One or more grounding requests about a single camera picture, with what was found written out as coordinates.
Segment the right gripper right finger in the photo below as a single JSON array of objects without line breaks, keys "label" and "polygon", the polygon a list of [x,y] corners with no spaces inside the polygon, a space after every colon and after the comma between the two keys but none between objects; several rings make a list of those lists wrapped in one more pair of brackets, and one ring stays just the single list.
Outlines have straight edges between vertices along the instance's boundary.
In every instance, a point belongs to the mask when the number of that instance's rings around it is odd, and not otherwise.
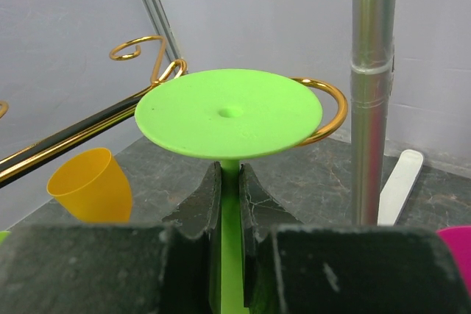
[{"label": "right gripper right finger", "polygon": [[294,216],[285,209],[260,183],[254,168],[245,163],[238,177],[244,306],[249,307],[253,297],[258,246],[278,224],[294,223]]}]

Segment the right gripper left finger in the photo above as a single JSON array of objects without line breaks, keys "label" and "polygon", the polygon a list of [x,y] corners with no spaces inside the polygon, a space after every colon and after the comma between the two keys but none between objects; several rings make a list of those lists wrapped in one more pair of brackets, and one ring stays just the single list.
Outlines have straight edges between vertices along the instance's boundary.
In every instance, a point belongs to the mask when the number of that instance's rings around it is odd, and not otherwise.
[{"label": "right gripper left finger", "polygon": [[202,274],[210,313],[221,312],[221,199],[222,167],[214,162],[208,167],[199,187],[163,218],[185,236],[204,240]]}]

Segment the green wine glass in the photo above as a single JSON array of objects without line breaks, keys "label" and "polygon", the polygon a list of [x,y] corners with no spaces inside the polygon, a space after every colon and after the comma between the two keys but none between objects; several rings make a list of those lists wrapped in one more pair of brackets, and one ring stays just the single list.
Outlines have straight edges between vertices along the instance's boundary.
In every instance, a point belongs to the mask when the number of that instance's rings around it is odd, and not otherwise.
[{"label": "green wine glass", "polygon": [[264,71],[218,69],[163,83],[138,103],[138,128],[156,145],[220,162],[221,313],[248,313],[244,306],[240,162],[290,149],[310,137],[322,105],[306,86]]},{"label": "green wine glass", "polygon": [[0,231],[0,244],[10,235],[10,231]]}]

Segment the orange wine glass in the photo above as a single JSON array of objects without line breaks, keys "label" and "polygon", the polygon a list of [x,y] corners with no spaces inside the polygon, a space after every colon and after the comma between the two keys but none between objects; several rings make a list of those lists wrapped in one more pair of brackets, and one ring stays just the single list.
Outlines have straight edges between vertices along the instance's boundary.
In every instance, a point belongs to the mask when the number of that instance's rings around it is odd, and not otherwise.
[{"label": "orange wine glass", "polygon": [[130,220],[131,187],[109,149],[90,149],[73,157],[53,173],[46,189],[80,221],[125,223]]}]

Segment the green wine glass front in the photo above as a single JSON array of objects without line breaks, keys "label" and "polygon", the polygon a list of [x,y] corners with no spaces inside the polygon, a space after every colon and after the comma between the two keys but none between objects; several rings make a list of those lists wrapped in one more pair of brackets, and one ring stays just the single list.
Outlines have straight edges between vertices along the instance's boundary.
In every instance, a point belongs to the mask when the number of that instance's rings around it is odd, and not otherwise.
[{"label": "green wine glass front", "polygon": [[10,235],[10,231],[0,231],[0,244]]}]

